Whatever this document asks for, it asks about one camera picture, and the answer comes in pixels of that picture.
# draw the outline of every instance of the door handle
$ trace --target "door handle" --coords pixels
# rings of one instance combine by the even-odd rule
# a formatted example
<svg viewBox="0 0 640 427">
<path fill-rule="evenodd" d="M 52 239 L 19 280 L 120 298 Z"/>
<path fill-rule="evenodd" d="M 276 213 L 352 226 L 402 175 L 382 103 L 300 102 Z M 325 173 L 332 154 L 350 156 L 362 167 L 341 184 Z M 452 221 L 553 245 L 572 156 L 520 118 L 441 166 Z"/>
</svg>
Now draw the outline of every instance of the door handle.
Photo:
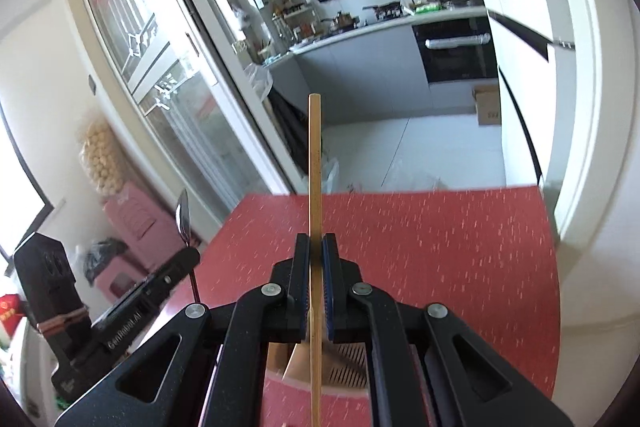
<svg viewBox="0 0 640 427">
<path fill-rule="evenodd" d="M 468 37 L 452 37 L 449 39 L 426 39 L 424 45 L 429 50 L 450 50 L 462 46 L 481 46 L 491 42 L 491 33 L 469 35 Z"/>
<path fill-rule="evenodd" d="M 196 44 L 193 42 L 193 39 L 191 38 L 191 35 L 189 35 L 188 33 L 185 33 L 185 35 L 187 35 L 187 38 L 189 39 L 189 42 L 191 43 L 191 47 L 193 48 L 193 51 L 196 52 L 196 57 L 200 56 L 200 52 L 198 51 Z"/>
<path fill-rule="evenodd" d="M 165 111 L 169 111 L 170 108 L 168 105 L 166 105 L 165 103 L 160 102 L 159 98 L 156 98 L 156 103 L 154 105 L 152 105 L 151 107 L 149 107 L 149 109 L 147 109 L 142 116 L 144 116 L 145 118 L 148 117 L 151 114 L 151 111 L 153 111 L 156 107 L 161 107 L 163 108 Z"/>
</svg>

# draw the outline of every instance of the pink stool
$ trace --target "pink stool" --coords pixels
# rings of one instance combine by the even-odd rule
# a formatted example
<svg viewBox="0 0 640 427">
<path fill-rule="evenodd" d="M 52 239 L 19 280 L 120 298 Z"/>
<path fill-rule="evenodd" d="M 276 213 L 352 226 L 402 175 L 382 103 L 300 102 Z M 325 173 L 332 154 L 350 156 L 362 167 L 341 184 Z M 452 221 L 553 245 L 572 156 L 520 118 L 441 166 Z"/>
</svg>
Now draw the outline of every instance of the pink stool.
<svg viewBox="0 0 640 427">
<path fill-rule="evenodd" d="M 94 285 L 113 303 L 145 277 L 146 273 L 128 263 L 123 256 L 117 255 L 95 278 Z"/>
<path fill-rule="evenodd" d="M 130 253 L 148 272 L 184 248 L 175 219 L 132 182 L 107 200 L 104 212 Z"/>
</svg>

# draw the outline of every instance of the red table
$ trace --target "red table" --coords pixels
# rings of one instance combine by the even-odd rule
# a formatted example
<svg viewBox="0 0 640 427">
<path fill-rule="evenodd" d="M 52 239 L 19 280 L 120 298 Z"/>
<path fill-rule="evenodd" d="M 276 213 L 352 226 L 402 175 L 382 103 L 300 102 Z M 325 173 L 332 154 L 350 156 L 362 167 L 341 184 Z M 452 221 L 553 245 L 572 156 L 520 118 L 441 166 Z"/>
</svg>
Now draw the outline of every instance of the red table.
<svg viewBox="0 0 640 427">
<path fill-rule="evenodd" d="M 553 392 L 560 343 L 556 257 L 537 187 L 412 194 L 335 194 L 323 204 L 323 230 L 363 279 L 397 300 L 442 302 L 529 378 Z M 268 281 L 307 231 L 306 197 L 248 196 L 211 241 L 196 269 L 210 307 L 236 301 Z M 188 280 L 155 328 L 191 302 Z M 306 427 L 310 394 L 265 381 L 262 424 Z M 322 397 L 322 424 L 368 426 L 365 398 Z"/>
</svg>

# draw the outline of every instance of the oven handle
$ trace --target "oven handle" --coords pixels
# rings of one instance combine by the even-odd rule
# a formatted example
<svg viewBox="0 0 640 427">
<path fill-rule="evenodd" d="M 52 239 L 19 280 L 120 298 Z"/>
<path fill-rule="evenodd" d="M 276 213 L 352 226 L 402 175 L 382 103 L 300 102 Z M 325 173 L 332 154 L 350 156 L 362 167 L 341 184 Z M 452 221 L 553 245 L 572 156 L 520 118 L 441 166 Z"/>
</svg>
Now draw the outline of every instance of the oven handle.
<svg viewBox="0 0 640 427">
<path fill-rule="evenodd" d="M 481 46 L 491 42 L 491 33 L 470 35 L 468 37 L 452 37 L 450 39 L 426 39 L 424 45 L 430 50 L 450 50 L 461 46 Z"/>
</svg>

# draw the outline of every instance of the white tile floor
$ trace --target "white tile floor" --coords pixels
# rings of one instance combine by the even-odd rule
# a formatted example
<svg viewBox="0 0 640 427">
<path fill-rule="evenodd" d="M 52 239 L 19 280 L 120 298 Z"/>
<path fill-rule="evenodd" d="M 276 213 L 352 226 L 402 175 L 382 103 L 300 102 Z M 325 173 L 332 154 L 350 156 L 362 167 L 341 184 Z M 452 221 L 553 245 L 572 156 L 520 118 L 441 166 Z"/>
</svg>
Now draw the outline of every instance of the white tile floor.
<svg viewBox="0 0 640 427">
<path fill-rule="evenodd" d="M 335 192 L 505 186 L 501 127 L 479 126 L 474 114 L 337 125 L 322 139 L 339 162 Z"/>
</svg>

